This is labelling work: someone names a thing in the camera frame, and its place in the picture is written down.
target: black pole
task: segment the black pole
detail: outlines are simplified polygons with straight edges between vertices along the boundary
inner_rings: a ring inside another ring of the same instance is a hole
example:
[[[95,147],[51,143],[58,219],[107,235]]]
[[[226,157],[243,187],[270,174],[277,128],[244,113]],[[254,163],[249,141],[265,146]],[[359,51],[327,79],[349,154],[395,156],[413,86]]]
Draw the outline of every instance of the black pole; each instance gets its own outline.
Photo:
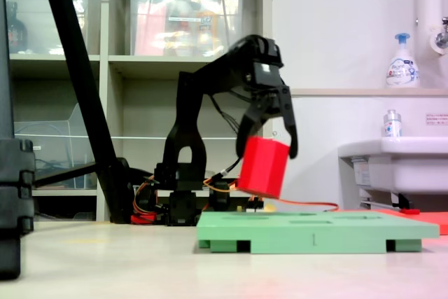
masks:
[[[14,137],[6,0],[0,0],[0,138]]]
[[[134,190],[129,181],[130,169],[125,160],[117,159],[113,150],[73,0],[48,1],[64,49],[70,79],[83,114],[85,129],[97,163],[96,172],[111,213],[111,221],[129,223],[134,199]]]
[[[85,48],[73,0],[48,0],[78,99],[95,161],[101,165],[116,162],[92,68]]]

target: wall shelf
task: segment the wall shelf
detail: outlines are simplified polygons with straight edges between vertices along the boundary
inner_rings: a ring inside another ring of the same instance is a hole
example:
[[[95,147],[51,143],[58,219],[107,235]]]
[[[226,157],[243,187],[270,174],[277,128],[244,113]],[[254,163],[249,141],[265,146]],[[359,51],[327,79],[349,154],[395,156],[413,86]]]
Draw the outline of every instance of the wall shelf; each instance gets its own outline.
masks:
[[[194,72],[211,62],[210,57],[110,55],[111,68],[133,80],[177,80],[180,71]]]
[[[90,55],[90,65],[95,79],[99,78],[99,55]],[[11,54],[11,73],[18,80],[69,79],[64,55]]]
[[[448,97],[448,88],[291,89],[294,97]]]
[[[35,189],[33,196],[97,196],[96,189]]]

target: white table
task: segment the white table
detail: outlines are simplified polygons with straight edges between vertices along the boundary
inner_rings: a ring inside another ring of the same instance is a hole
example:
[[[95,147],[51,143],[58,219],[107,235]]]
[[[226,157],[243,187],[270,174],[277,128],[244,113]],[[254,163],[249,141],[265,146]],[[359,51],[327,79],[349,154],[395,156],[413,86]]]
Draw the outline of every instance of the white table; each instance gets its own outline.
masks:
[[[447,299],[448,237],[423,253],[250,255],[198,251],[195,228],[37,223],[1,299]]]

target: shelving unit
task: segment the shelving unit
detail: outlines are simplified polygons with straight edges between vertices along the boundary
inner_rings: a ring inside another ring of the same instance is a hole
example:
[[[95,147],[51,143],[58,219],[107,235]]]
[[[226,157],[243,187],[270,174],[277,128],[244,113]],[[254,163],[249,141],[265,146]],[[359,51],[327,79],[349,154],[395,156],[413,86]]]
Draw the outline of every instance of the shelving unit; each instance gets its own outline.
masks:
[[[33,196],[97,196],[96,189],[36,189]]]
[[[272,35],[272,0],[244,0],[244,34]],[[209,57],[167,57],[130,55],[130,1],[98,0],[100,37],[98,51],[89,50],[90,62],[103,104],[117,156],[127,158],[132,167],[153,171],[162,160],[165,137],[175,119],[176,79],[179,71],[196,71]],[[15,121],[65,120],[76,104],[63,55],[12,54]],[[220,107],[241,119],[246,103],[228,94],[216,95]],[[235,161],[235,134],[204,97],[198,127],[207,149],[207,170],[218,172]],[[263,134],[270,136],[271,124]],[[134,139],[129,137],[153,137]],[[181,160],[190,153],[182,151]],[[208,191],[197,196],[206,197]],[[97,198],[98,221],[109,218],[104,196],[97,190],[45,190],[33,192],[39,200],[51,197]],[[246,197],[233,192],[233,197]],[[45,201],[45,207],[51,204]]]

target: green board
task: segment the green board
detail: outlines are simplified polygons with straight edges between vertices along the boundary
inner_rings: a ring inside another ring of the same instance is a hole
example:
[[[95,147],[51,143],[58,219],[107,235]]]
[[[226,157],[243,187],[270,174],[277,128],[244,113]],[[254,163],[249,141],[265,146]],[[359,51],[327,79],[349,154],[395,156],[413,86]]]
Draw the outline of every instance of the green board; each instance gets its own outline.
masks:
[[[421,251],[438,225],[366,211],[202,213],[199,247],[211,252],[385,253]]]

